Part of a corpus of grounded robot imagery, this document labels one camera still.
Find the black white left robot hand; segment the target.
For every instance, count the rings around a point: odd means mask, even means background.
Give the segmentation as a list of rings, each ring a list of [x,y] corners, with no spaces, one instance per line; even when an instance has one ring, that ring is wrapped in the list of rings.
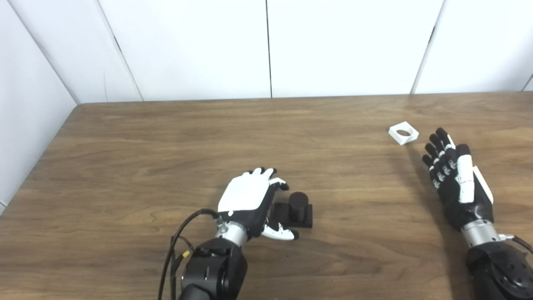
[[[297,240],[299,233],[268,217],[275,193],[289,190],[285,180],[274,178],[276,169],[258,167],[233,178],[219,200],[222,224],[216,238],[238,247],[261,235],[273,240]]]

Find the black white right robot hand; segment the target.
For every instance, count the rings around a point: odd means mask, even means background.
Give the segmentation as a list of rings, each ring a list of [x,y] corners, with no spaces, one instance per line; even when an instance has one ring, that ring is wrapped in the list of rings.
[[[456,145],[439,127],[430,135],[421,158],[428,167],[448,224],[465,238],[468,247],[500,242],[495,230],[493,194],[467,144]]]

